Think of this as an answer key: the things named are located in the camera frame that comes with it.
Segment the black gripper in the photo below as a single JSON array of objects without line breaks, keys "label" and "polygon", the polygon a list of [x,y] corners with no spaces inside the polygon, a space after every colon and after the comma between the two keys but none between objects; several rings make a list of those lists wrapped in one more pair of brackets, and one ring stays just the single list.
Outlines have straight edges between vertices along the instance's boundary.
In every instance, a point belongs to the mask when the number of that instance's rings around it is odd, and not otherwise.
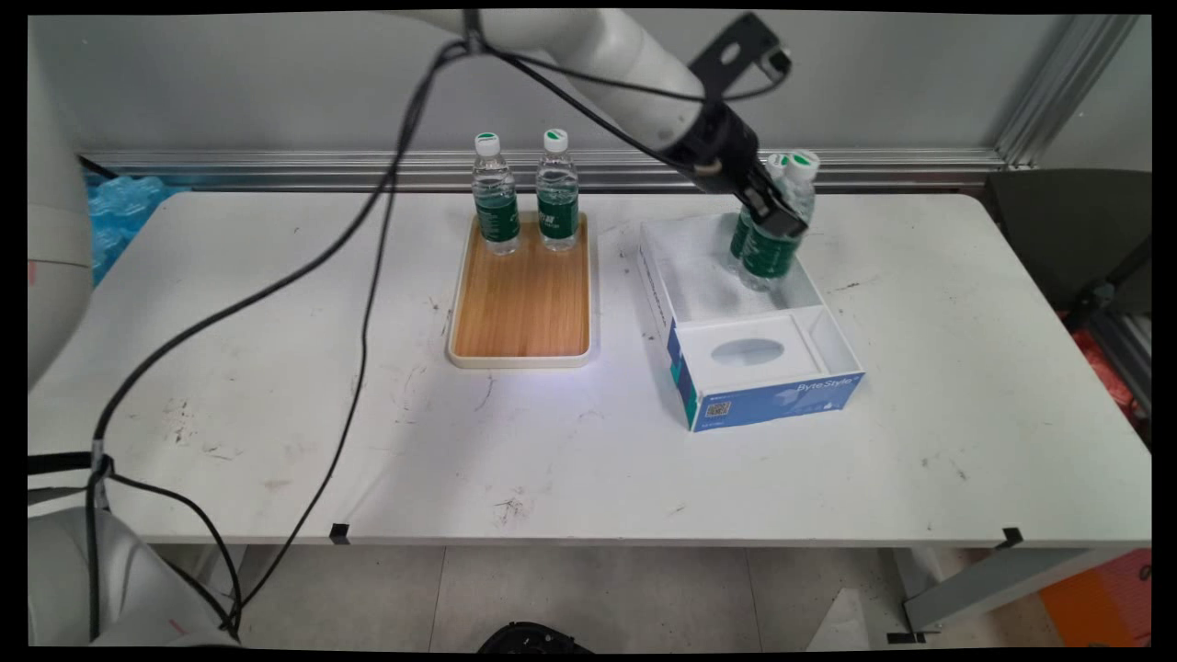
[{"label": "black gripper", "polygon": [[[783,176],[783,155],[760,160],[760,138],[725,102],[701,105],[694,123],[669,147],[669,161],[709,194],[742,194],[742,223],[773,238],[794,239],[807,216]],[[750,176],[758,163],[758,174]]]}]

